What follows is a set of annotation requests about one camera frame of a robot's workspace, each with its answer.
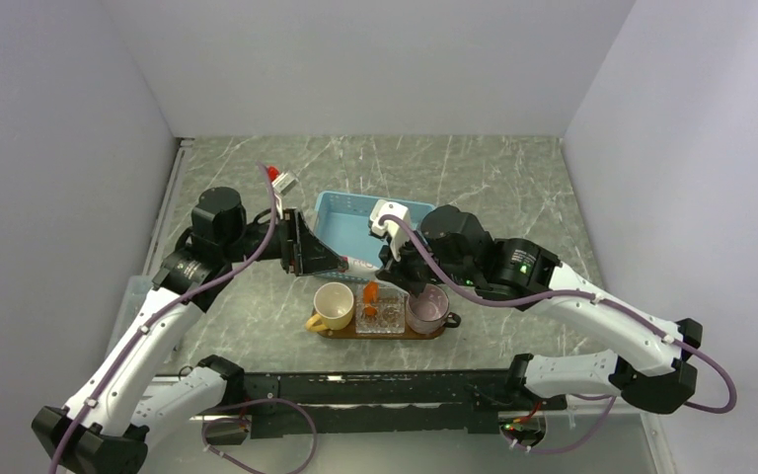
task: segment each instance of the blue tray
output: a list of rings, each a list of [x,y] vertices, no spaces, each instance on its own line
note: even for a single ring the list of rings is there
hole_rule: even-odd
[[[411,224],[414,229],[418,229],[425,215],[434,210],[434,204],[425,202],[324,191],[318,195],[315,202],[315,210],[318,212],[313,230],[315,235],[339,255],[354,257],[380,267],[382,262],[379,260],[379,251],[385,244],[370,236],[368,226],[370,211],[379,199],[405,205],[411,211]],[[338,272],[320,274],[318,277],[365,281]]]

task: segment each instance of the wall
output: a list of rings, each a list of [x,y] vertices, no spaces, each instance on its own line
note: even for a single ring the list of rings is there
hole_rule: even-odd
[[[733,413],[666,419],[680,471],[758,472],[758,2],[639,0],[565,145],[609,288],[736,379]],[[725,398],[705,367],[696,398]]]
[[[103,357],[175,140],[97,0],[0,0],[0,472]]]
[[[561,135],[634,0],[104,0],[176,136]]]

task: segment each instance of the gray marble surface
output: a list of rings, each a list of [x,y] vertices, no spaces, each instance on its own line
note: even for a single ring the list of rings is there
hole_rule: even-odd
[[[198,195],[229,186],[250,215],[267,208],[255,162],[292,170],[285,198],[315,220],[322,191],[451,203],[474,212],[493,237],[526,237],[597,284],[599,272],[570,185],[560,140],[547,136],[245,136],[198,138],[170,241],[189,225]],[[252,265],[183,337],[163,367],[176,372],[210,354],[248,371],[506,368],[515,354],[586,354],[603,348],[564,325],[451,294],[460,328],[432,341],[344,341],[303,329],[326,280],[295,278],[279,263]]]

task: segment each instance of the cup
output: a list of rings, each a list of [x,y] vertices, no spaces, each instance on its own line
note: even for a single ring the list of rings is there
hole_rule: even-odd
[[[449,312],[449,296],[445,291],[427,284],[419,296],[409,297],[406,323],[415,333],[431,334],[441,327],[457,328],[460,316]]]
[[[350,323],[355,306],[352,290],[344,283],[327,283],[315,292],[315,311],[306,321],[306,330],[320,331],[343,329]]]

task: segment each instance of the robotic arm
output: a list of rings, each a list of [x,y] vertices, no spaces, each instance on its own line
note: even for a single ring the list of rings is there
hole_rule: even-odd
[[[77,473],[136,472],[149,448],[190,417],[247,398],[271,397],[264,388],[262,393],[253,393],[240,366],[212,355],[178,383],[141,401],[166,354],[229,281],[211,284],[231,272],[233,263],[248,259],[265,241],[270,225],[275,226],[274,234],[259,260],[279,260],[286,272],[297,277],[339,271],[374,277],[419,294],[427,283],[443,282],[429,265],[427,259],[432,258],[453,283],[473,288],[493,304],[567,289],[595,293],[597,300],[625,305],[551,252],[525,239],[493,239],[473,214],[449,205],[425,218],[421,234],[411,234],[427,248],[429,257],[424,257],[405,231],[405,224],[410,224],[408,210],[380,201],[371,215],[371,233],[388,240],[380,253],[381,268],[337,255],[312,234],[297,209],[278,208],[277,216],[271,217],[273,224],[259,222],[264,215],[262,212],[247,222],[240,195],[228,188],[210,189],[201,195],[191,214],[192,226],[163,262],[135,321],[107,360],[64,406],[43,407],[34,418],[32,428],[48,455]],[[396,219],[387,221],[383,219],[386,215]],[[160,308],[205,285],[208,290],[154,319]],[[537,299],[518,309],[532,308],[537,314],[554,317],[610,349],[568,357],[517,355],[498,389],[511,402],[501,405],[520,407],[528,401],[551,402],[562,394],[591,393],[620,395],[644,410],[672,413],[693,395],[696,369],[687,363],[690,355],[668,341],[683,340],[697,348],[702,327],[695,321],[672,323],[646,316],[668,335],[659,338],[597,300],[577,296]],[[98,391],[101,381],[104,388]],[[448,392],[454,396],[456,390]]]

